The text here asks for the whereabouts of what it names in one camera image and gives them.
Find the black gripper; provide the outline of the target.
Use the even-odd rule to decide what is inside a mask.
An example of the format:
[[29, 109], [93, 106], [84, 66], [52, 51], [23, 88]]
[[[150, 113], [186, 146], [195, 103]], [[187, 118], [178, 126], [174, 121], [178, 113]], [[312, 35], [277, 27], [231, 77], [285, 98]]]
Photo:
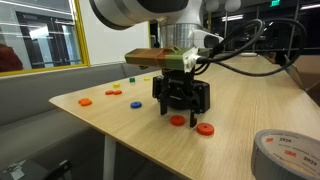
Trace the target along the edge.
[[153, 78], [152, 97], [160, 103], [160, 114], [165, 115], [167, 108], [190, 110], [190, 127], [197, 125], [196, 114], [210, 109], [210, 85], [195, 80], [194, 72], [180, 70], [162, 71]]

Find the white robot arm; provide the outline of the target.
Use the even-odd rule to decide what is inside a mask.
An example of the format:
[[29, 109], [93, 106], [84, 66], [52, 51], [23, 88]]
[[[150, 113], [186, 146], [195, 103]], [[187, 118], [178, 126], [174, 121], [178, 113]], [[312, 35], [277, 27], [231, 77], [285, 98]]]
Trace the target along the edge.
[[140, 67], [159, 67], [153, 78], [152, 96], [160, 102], [160, 113], [169, 107], [190, 110], [195, 116], [210, 108], [210, 85], [196, 80], [198, 50], [212, 48], [223, 38], [203, 31], [202, 0], [89, 0], [96, 17], [107, 27], [126, 30], [136, 24], [158, 22], [158, 48], [137, 48], [125, 55], [126, 62]]

